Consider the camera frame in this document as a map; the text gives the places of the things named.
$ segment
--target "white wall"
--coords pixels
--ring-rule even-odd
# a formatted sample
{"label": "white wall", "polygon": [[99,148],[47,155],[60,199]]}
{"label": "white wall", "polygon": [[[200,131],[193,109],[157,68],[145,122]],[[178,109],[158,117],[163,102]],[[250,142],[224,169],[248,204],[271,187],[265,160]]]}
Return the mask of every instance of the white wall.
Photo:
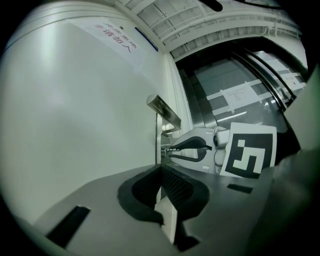
{"label": "white wall", "polygon": [[[112,7],[63,6],[46,5],[22,27],[0,69],[0,187],[12,212],[31,224],[89,181],[154,164],[156,113],[146,99],[168,100],[164,55],[133,22]],[[66,15],[123,26],[146,52],[140,71]]]}
{"label": "white wall", "polygon": [[302,42],[298,39],[295,39],[291,36],[264,36],[265,38],[270,39],[277,45],[286,49],[289,53],[295,56],[306,68],[307,58],[306,58],[306,50],[302,44]]}

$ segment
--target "black slot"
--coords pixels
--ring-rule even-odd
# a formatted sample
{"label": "black slot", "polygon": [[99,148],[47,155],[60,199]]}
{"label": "black slot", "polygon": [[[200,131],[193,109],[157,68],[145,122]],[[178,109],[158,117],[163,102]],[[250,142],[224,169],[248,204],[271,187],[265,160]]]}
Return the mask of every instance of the black slot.
{"label": "black slot", "polygon": [[230,183],[227,186],[227,188],[232,189],[232,190],[236,190],[236,191],[240,191],[243,193],[247,193],[247,194],[250,194],[253,189],[252,187],[249,187],[249,186],[242,186],[242,185],[237,185],[237,184],[233,184],[233,183]]}
{"label": "black slot", "polygon": [[86,207],[76,206],[46,237],[65,248],[89,212]]}

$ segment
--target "ceiling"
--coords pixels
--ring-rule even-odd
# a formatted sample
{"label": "ceiling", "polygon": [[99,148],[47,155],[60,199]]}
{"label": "ceiling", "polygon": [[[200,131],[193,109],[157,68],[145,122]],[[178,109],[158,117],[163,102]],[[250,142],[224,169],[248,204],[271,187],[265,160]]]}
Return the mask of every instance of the ceiling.
{"label": "ceiling", "polygon": [[[279,9],[256,7],[235,0],[218,0],[213,11],[198,0],[117,0],[117,5],[143,21],[158,44],[178,61],[225,41],[257,37],[301,37],[300,28]],[[272,0],[247,2],[279,6]]]}

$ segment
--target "white ceiling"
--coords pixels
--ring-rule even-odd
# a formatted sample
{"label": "white ceiling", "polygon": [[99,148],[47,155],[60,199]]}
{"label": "white ceiling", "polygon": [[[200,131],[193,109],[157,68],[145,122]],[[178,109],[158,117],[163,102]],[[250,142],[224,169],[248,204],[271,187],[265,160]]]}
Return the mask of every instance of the white ceiling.
{"label": "white ceiling", "polygon": [[[218,0],[223,6],[220,12],[197,0],[119,1],[155,33],[176,61],[228,40],[261,35],[300,38],[302,34],[285,11],[234,0]],[[277,5],[271,0],[251,2]]]}

